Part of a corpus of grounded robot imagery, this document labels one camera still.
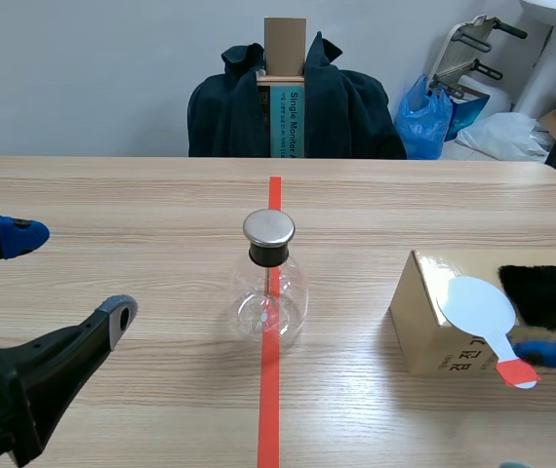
blue plastic bag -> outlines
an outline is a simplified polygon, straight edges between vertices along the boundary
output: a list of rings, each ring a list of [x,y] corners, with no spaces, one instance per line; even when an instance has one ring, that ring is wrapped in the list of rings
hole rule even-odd
[[[399,104],[395,127],[404,142],[408,159],[438,159],[452,121],[452,102],[444,91],[427,95],[422,75]]]

sink pedestal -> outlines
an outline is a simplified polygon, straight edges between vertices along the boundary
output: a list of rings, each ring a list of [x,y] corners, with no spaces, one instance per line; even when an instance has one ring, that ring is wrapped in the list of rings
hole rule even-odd
[[[515,112],[535,119],[549,112],[556,103],[556,27],[525,86]]]

black brush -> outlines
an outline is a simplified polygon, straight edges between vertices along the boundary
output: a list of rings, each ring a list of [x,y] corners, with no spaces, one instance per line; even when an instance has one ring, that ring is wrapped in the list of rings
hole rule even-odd
[[[556,266],[506,265],[499,278],[527,325],[556,331]]]

white plastic bag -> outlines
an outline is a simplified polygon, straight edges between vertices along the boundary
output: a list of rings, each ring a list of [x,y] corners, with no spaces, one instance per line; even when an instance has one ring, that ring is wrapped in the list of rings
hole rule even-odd
[[[537,121],[518,112],[492,115],[457,134],[457,141],[499,161],[538,161],[548,153],[532,138]]]

white paper paddle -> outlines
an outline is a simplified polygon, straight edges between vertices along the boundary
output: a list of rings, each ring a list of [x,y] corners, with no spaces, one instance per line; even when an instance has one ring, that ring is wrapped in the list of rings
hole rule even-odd
[[[540,378],[518,358],[508,341],[516,314],[503,292],[478,278],[457,276],[450,280],[447,296],[441,295],[436,300],[454,327],[484,337],[499,358],[497,370],[508,385],[524,389],[536,385]]]

